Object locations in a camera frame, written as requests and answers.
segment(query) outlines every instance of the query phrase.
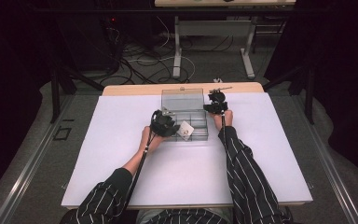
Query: person's right hand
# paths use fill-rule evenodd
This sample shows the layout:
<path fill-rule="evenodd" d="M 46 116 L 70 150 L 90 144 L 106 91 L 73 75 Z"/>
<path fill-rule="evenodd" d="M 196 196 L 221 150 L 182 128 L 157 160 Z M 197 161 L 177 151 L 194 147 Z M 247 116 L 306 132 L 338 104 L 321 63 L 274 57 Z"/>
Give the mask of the person's right hand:
<path fill-rule="evenodd" d="M 226 126 L 232 126 L 232 120 L 233 120 L 233 115 L 232 115 L 232 110 L 226 110 L 225 111 L 225 122 L 226 122 Z M 214 126 L 216 126 L 217 131 L 220 132 L 220 130 L 222 129 L 222 115 L 217 115 L 217 114 L 213 114 L 213 113 L 209 113 L 209 115 L 211 116 L 211 118 L 213 118 L 214 120 Z"/>

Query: person's left hand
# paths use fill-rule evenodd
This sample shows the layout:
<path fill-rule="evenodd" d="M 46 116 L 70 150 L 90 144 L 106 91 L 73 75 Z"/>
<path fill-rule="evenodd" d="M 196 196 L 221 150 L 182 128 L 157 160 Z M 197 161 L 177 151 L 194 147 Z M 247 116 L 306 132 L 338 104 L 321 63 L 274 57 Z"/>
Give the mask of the person's left hand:
<path fill-rule="evenodd" d="M 149 139 L 149 133 L 150 132 L 151 132 L 151 130 L 150 130 L 149 126 L 146 126 L 144 128 L 144 130 L 142 131 L 142 139 L 141 139 L 141 143 L 139 144 L 139 150 L 140 151 L 145 150 L 147 140 Z M 150 143 L 148 152 L 153 152 L 156 148 L 158 148 L 159 144 L 161 142 L 163 142 L 167 138 L 166 137 L 161 137 L 159 135 L 156 135 L 155 133 L 151 133 L 150 139 L 152 139 L 152 142 Z"/>

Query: white tabletop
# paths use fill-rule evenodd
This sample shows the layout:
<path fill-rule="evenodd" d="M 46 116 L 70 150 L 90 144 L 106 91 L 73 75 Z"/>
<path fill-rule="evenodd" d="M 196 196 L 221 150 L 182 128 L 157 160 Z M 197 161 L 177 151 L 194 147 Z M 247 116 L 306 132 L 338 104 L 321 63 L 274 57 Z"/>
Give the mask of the white tabletop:
<path fill-rule="evenodd" d="M 156 7 L 251 7 L 251 6 L 289 6 L 296 0 L 156 0 Z"/>
<path fill-rule="evenodd" d="M 312 197 L 267 93 L 226 93 L 239 138 L 252 148 L 280 204 Z M 209 104 L 207 95 L 205 103 Z M 62 206 L 79 206 L 92 188 L 137 150 L 160 95 L 101 96 Z M 164 142 L 148 155 L 129 208 L 228 206 L 226 155 L 208 118 L 208 141 Z"/>

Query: black striped sleeve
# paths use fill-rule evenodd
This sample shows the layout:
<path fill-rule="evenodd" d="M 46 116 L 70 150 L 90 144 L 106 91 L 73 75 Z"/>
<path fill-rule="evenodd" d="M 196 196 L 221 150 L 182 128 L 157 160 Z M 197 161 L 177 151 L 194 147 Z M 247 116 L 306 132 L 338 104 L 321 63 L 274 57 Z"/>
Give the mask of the black striped sleeve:
<path fill-rule="evenodd" d="M 131 183 L 132 175 L 128 170 L 116 169 L 89 193 L 70 223 L 115 223 L 121 215 Z"/>
<path fill-rule="evenodd" d="M 253 159 L 252 150 L 237 136 L 233 127 L 219 133 L 227 145 L 227 180 L 239 223 L 282 223 L 284 213 L 260 167 Z"/>

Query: table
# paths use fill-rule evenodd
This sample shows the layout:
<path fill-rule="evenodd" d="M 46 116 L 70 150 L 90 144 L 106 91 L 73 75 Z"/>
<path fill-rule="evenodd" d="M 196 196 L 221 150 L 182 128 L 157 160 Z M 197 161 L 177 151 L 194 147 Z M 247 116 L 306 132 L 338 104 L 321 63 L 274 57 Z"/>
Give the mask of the table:
<path fill-rule="evenodd" d="M 161 91 L 182 87 L 203 88 L 205 104 L 209 104 L 206 96 L 209 90 L 232 87 L 224 93 L 228 107 L 234 111 L 234 125 L 242 141 L 253 149 L 255 160 L 279 203 L 312 201 L 268 94 L 260 84 L 247 82 L 106 87 L 94 111 L 62 206 L 79 206 L 98 182 L 122 166 L 137 150 L 141 130 L 160 106 Z M 212 119 L 208 117 L 207 122 L 208 141 L 164 142 L 153 155 L 147 156 L 129 209 L 232 205 L 226 154 Z"/>
<path fill-rule="evenodd" d="M 259 7 L 293 5 L 296 0 L 156 0 L 156 7 Z M 173 77 L 180 76 L 182 49 L 181 35 L 234 35 L 246 36 L 245 48 L 241 49 L 241 57 L 249 79 L 255 78 L 249 51 L 255 35 L 257 17 L 250 21 L 179 21 L 175 16 L 175 57 L 173 62 Z"/>

